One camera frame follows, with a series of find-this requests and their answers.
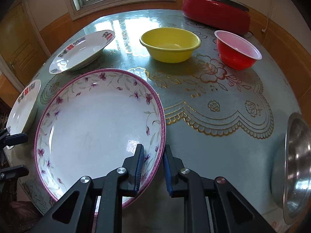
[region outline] yellow bowl rim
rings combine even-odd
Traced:
[[[147,32],[154,31],[154,30],[157,30],[157,29],[164,29],[164,28],[166,28],[166,29],[177,29],[177,30],[182,30],[182,31],[189,32],[189,33],[191,33],[192,35],[194,35],[194,36],[197,38],[198,43],[197,43],[195,46],[189,47],[189,48],[183,48],[183,49],[167,49],[167,48],[160,48],[160,47],[155,47],[155,46],[148,45],[148,44],[146,44],[146,43],[142,40],[142,37],[143,37]],[[201,45],[201,39],[200,39],[196,34],[194,34],[193,32],[187,31],[187,30],[185,30],[185,29],[174,28],[174,27],[163,27],[163,28],[152,29],[152,30],[150,30],[150,31],[147,31],[147,32],[145,32],[144,34],[142,34],[142,36],[140,37],[139,41],[140,41],[140,43],[141,43],[143,46],[145,46],[145,47],[147,47],[147,48],[150,48],[150,49],[153,49],[153,50],[167,51],[167,52],[185,52],[185,51],[191,51],[191,50],[198,49],[198,48],[200,47],[200,45]]]

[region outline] white wall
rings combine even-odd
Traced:
[[[291,0],[238,0],[270,18],[294,36],[311,54],[311,31]],[[28,0],[40,30],[68,12],[65,0]]]

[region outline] plate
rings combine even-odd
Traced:
[[[41,182],[57,201],[82,176],[98,178],[122,166],[141,143],[141,193],[161,161],[165,130],[160,99],[142,78],[118,69],[81,75],[55,95],[38,125],[35,161]],[[123,207],[133,199],[123,197]]]
[[[10,135],[27,132],[37,113],[37,97],[41,88],[41,81],[32,81],[19,95],[7,120],[7,130]]]
[[[78,70],[95,60],[114,39],[114,31],[105,30],[85,35],[57,54],[50,65],[50,74]]]

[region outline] metal bowl rim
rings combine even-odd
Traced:
[[[286,224],[290,225],[293,224],[298,217],[300,216],[299,214],[295,217],[290,217],[288,213],[288,207],[287,207],[287,175],[288,175],[288,151],[289,151],[289,135],[290,135],[290,128],[292,126],[292,123],[294,120],[299,119],[306,125],[306,127],[309,129],[308,124],[306,121],[303,119],[302,115],[300,113],[293,113],[290,115],[288,122],[287,122],[287,129],[286,129],[286,136],[285,136],[285,167],[284,167],[284,189],[283,189],[283,217],[284,221]],[[311,132],[309,130],[309,144],[311,146]],[[307,190],[304,199],[302,200],[301,203],[303,203],[310,195],[310,188]]]

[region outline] door frame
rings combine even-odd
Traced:
[[[49,49],[47,48],[45,42],[43,41],[43,38],[40,35],[40,32],[39,32],[38,27],[37,27],[37,25],[35,23],[35,20],[32,17],[32,14],[31,14],[31,11],[30,11],[30,8],[29,8],[27,0],[15,0],[15,2],[11,5],[10,9],[15,7],[19,3],[21,3],[22,6],[23,6],[24,12],[25,12],[26,16],[28,17],[28,19],[29,19],[29,21],[30,21],[30,23],[32,25],[33,32],[34,32],[34,34],[35,34],[35,36],[36,36],[36,38],[37,38],[41,48],[43,49],[43,51],[46,54],[46,56],[49,58],[51,56],[51,53],[50,53]],[[0,72],[2,72],[8,78],[8,80],[18,90],[18,92],[22,92],[24,90],[26,85],[23,85],[19,81],[19,79],[11,71],[11,69],[9,68],[8,64],[6,63],[6,61],[4,60],[4,58],[2,57],[1,54],[0,54]]]

